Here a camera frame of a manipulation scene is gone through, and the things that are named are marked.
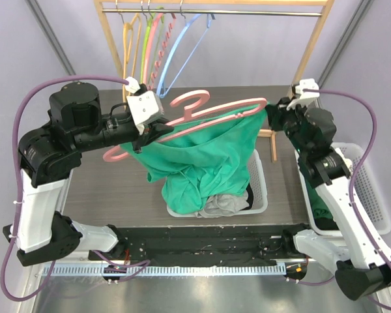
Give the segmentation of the pink hanger with green top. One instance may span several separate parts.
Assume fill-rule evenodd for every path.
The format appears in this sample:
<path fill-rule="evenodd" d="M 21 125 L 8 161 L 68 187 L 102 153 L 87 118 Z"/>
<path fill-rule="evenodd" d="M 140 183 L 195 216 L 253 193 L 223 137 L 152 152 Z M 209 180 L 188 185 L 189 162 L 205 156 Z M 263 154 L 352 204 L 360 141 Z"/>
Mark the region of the pink hanger with green top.
<path fill-rule="evenodd" d="M 239 100 L 230 102 L 227 104 L 221 104 L 218 106 L 214 106 L 212 108 L 207 108 L 205 110 L 197 111 L 198 108 L 202 107 L 205 103 L 208 102 L 210 98 L 210 93 L 206 90 L 196 90 L 191 91 L 188 93 L 185 93 L 173 101 L 171 101 L 170 106 L 172 108 L 177 107 L 178 105 L 182 104 L 183 102 L 191 99 L 196 99 L 197 101 L 193 104 L 189 104 L 184 107 L 182 117 L 170 121 L 168 125 L 173 126 L 174 129 L 176 126 L 182 125 L 184 123 L 195 121 L 201 117 L 205 117 L 207 115 L 211 115 L 213 113 L 220 113 L 226 110 L 230 109 L 236 109 L 236 108 L 243 108 L 243 112 L 237 112 L 232 114 L 227 114 L 223 117 L 217 117 L 213 120 L 209 120 L 205 123 L 200 123 L 194 127 L 187 128 L 185 130 L 182 130 L 180 132 L 171 132 L 165 136 L 162 136 L 155 142 L 166 142 L 170 140 L 174 140 L 176 138 L 180 138 L 182 136 L 185 136 L 187 134 L 191 134 L 193 132 L 196 132 L 198 130 L 202 130 L 204 128 L 212 127 L 215 125 L 219 125 L 221 123 L 225 123 L 228 121 L 233 121 L 240 118 L 249 117 L 258 113 L 262 113 L 265 111 L 265 107 L 267 105 L 267 100 L 264 98 L 251 98 L 246 100 Z"/>

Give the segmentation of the green tank top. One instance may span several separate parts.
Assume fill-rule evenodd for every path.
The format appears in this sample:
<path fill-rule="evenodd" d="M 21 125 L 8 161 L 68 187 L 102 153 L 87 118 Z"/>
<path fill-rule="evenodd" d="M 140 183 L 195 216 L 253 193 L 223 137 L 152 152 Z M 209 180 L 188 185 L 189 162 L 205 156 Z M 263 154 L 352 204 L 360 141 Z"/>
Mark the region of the green tank top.
<path fill-rule="evenodd" d="M 241 196 L 250 184 L 248 161 L 266 111 L 198 130 L 166 142 L 154 142 L 135 153 L 131 143 L 121 149 L 147 170 L 147 180 L 164 180 L 162 197 L 182 215 L 195 213 L 210 196 Z"/>

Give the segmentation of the black tank top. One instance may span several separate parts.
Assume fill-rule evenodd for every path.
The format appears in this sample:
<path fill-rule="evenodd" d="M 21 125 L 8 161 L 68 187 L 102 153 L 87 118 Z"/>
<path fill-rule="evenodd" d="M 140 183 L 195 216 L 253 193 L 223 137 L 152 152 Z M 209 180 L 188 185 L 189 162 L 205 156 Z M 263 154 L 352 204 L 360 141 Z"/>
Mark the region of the black tank top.
<path fill-rule="evenodd" d="M 244 208 L 244 211 L 250 210 L 253 206 L 254 196 L 253 196 L 253 191 L 252 191 L 250 184 L 248 184 L 248 186 L 246 188 L 246 192 L 248 193 L 248 197 L 246 200 L 246 202 L 248 203 L 248 206 Z"/>

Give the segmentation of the grey tank top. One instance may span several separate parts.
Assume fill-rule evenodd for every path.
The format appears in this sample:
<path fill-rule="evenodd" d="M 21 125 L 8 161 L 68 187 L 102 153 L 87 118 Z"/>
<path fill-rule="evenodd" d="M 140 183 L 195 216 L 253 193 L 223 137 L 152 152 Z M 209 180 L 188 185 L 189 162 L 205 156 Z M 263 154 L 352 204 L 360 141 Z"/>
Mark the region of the grey tank top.
<path fill-rule="evenodd" d="M 210 196 L 202 210 L 194 213 L 198 218 L 220 218 L 234 216 L 248 206 L 248 193 L 236 196 L 232 194 L 217 194 Z"/>

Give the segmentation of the yellow plastic hanger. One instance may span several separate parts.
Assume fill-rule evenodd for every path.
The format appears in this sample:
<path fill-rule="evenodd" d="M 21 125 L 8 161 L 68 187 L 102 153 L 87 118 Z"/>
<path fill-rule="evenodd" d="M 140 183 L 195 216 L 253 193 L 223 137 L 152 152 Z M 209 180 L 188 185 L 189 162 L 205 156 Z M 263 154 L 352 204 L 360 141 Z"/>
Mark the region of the yellow plastic hanger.
<path fill-rule="evenodd" d="M 123 75 L 122 78 L 126 79 L 128 76 L 128 64 L 130 62 L 130 56 L 132 53 L 132 47 L 134 43 L 134 26 L 137 26 L 138 29 L 138 38 L 136 40 L 136 46 L 135 46 L 135 52 L 134 52 L 134 58 L 132 61 L 132 76 L 135 74 L 136 70 L 136 63 L 137 63 L 137 53 L 139 49 L 139 41 L 141 36 L 141 17 L 139 13 L 135 13 L 134 17 L 131 19 L 130 22 L 125 22 L 124 18 L 122 18 L 123 21 Z"/>

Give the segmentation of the pink hanger with striped top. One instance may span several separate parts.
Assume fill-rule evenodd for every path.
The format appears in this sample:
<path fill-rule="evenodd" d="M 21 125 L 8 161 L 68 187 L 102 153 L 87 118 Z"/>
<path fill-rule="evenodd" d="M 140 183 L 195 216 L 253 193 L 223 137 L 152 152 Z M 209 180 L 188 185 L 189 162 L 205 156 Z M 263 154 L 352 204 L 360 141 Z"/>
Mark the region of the pink hanger with striped top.
<path fill-rule="evenodd" d="M 154 87 L 155 80 L 157 78 L 158 72 L 160 70 L 160 66 L 162 64 L 162 59 L 165 55 L 166 48 L 171 38 L 172 30 L 177 20 L 176 15 L 174 13 L 169 13 L 169 15 L 171 16 L 169 20 L 166 20 L 166 15 L 164 13 L 154 14 L 153 16 L 157 17 L 159 14 L 164 15 L 165 26 L 164 26 L 164 30 L 160 33 L 161 25 L 158 25 L 154 34 L 154 40 L 150 52 L 149 67 L 147 71 L 146 86 L 149 89 L 152 89 Z"/>

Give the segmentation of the lime green hanger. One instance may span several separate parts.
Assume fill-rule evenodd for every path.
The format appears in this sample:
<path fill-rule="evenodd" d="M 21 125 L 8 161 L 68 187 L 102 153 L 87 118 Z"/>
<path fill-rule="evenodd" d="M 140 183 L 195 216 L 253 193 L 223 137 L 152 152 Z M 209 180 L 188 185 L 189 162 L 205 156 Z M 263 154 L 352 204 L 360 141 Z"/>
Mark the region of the lime green hanger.
<path fill-rule="evenodd" d="M 140 72 L 140 82 L 146 84 L 147 83 L 147 71 L 149 67 L 150 61 L 150 52 L 152 49 L 152 43 L 154 40 L 154 34 L 158 27 L 161 25 L 160 33 L 164 30 L 165 26 L 165 18 L 163 14 L 159 14 L 157 17 L 154 17 L 150 12 L 149 17 L 145 16 L 147 26 L 145 30 L 145 36 L 143 40 L 143 47 L 141 53 L 141 72 Z"/>

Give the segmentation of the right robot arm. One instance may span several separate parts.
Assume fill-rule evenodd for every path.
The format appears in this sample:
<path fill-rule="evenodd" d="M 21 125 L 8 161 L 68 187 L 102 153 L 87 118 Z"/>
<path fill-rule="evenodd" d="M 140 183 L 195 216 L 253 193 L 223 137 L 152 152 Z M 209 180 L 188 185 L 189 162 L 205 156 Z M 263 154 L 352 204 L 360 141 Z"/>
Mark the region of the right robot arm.
<path fill-rule="evenodd" d="M 305 254 L 330 271 L 343 294 L 357 300 L 391 286 L 391 248 L 383 241 L 355 192 L 358 169 L 350 169 L 332 146 L 336 126 L 332 114 L 307 108 L 300 99 L 282 98 L 266 106 L 272 130 L 293 144 L 302 177 L 327 205 L 341 231 L 341 248 L 313 230 L 297 228 L 281 241 L 290 257 Z"/>

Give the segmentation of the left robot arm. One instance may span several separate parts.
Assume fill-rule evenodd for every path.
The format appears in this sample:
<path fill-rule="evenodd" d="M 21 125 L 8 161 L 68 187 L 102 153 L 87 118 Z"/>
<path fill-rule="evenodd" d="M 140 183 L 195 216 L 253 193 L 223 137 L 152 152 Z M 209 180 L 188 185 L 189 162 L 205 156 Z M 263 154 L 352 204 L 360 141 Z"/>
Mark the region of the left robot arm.
<path fill-rule="evenodd" d="M 48 115 L 45 125 L 19 139 L 16 150 L 22 180 L 18 259 L 30 266 L 93 251 L 119 260 L 128 242 L 114 225 L 85 225 L 62 214 L 72 172 L 85 152 L 130 143 L 138 153 L 173 127 L 162 112 L 141 125 L 130 111 L 102 113 L 98 89 L 85 82 L 67 84 L 52 94 Z"/>

